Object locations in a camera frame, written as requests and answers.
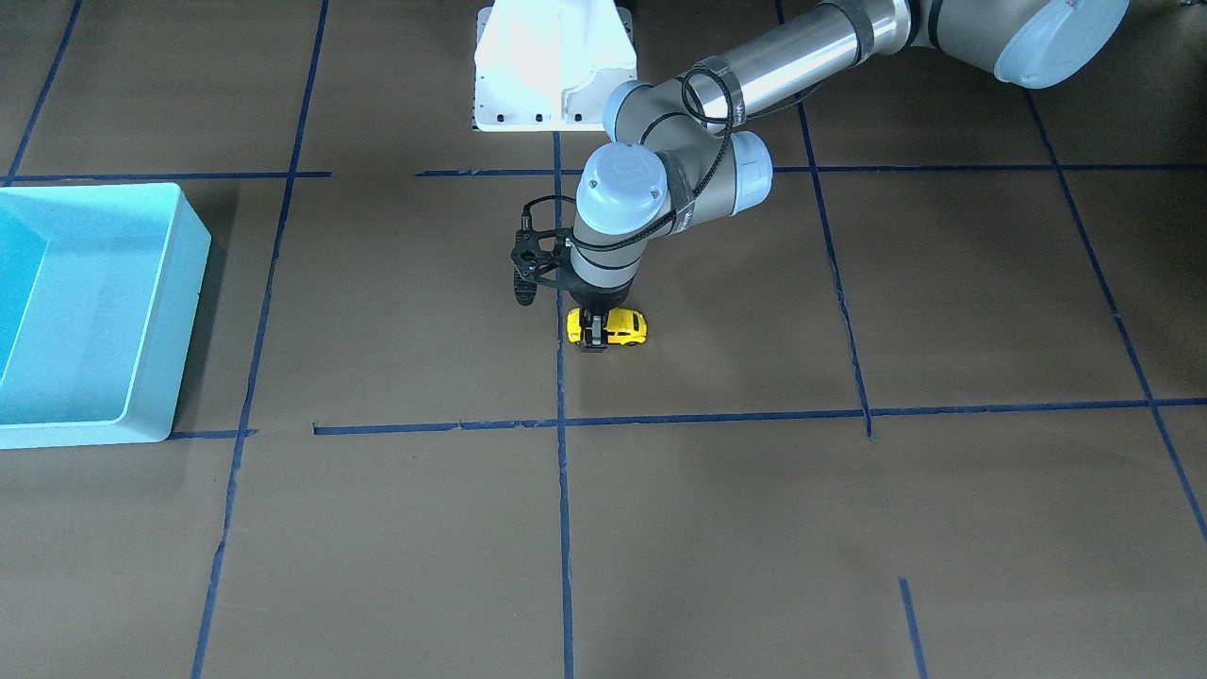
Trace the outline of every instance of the light blue joint cap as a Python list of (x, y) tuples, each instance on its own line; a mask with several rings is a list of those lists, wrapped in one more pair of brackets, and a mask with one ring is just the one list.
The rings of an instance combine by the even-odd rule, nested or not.
[(1050, 0), (1002, 51), (993, 75), (1031, 89), (1063, 81), (1110, 40), (1127, 0)]
[(734, 211), (730, 215), (753, 207), (771, 193), (771, 177), (775, 168), (771, 165), (771, 152), (766, 144), (753, 131), (735, 131), (730, 136), (734, 145), (734, 163), (737, 170), (737, 186), (734, 195)]
[(613, 141), (587, 159), (578, 183), (578, 216), (608, 235), (637, 230), (666, 201), (666, 168), (657, 153)]
[(612, 141), (616, 141), (616, 118), (620, 115), (620, 106), (624, 105), (624, 100), (629, 98), (629, 94), (634, 89), (642, 87), (649, 87), (649, 83), (642, 80), (630, 80), (618, 84), (607, 95), (607, 101), (604, 103), (604, 131), (607, 131), (607, 137)]

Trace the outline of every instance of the blue plastic bin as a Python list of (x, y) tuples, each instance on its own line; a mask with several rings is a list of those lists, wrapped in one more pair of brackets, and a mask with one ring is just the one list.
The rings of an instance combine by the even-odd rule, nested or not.
[(167, 439), (209, 247), (175, 183), (0, 188), (0, 449)]

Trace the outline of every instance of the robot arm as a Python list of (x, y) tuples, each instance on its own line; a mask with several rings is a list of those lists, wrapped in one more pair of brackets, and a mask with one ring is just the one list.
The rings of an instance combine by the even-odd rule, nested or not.
[[(607, 312), (624, 302), (649, 239), (770, 193), (770, 152), (753, 133), (735, 131), (760, 111), (915, 43), (1046, 87), (1089, 62), (1126, 8), (1127, 0), (822, 0), (661, 84), (626, 82), (605, 106), (612, 142), (587, 160), (573, 228), (533, 230), (525, 206), (512, 252), (517, 300), (531, 303), (538, 283), (570, 291), (582, 306), (583, 349), (601, 351)], [(540, 246), (544, 239), (552, 250)]]

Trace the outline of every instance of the gray tape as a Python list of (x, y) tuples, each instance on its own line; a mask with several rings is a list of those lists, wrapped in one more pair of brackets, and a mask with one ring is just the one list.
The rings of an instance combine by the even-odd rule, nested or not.
[(701, 59), (700, 65), (716, 74), (725, 88), (729, 89), (729, 98), (734, 100), (734, 127), (746, 122), (746, 99), (742, 96), (742, 83), (737, 80), (737, 74), (729, 66), (729, 62), (721, 57), (709, 57)]
[(671, 193), (671, 210), (675, 211), (675, 223), (666, 235), (672, 235), (692, 227), (692, 217), (695, 216), (695, 194), (692, 193), (687, 170), (683, 169), (678, 156), (670, 151), (659, 151), (658, 157), (666, 165), (666, 188)]
[(833, 5), (835, 10), (846, 14), (846, 21), (855, 27), (855, 39), (858, 42), (855, 63), (862, 64), (874, 53), (876, 46), (876, 31), (863, 4), (858, 0), (822, 0), (817, 6), (822, 5)]

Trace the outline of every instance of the toy car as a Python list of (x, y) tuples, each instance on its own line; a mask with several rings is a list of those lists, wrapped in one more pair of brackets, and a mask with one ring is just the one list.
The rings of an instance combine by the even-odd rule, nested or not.
[[(646, 341), (646, 316), (632, 309), (614, 308), (607, 314), (604, 333), (608, 345), (632, 347)], [(566, 315), (566, 336), (576, 345), (582, 341), (583, 327), (579, 322), (579, 309)]]

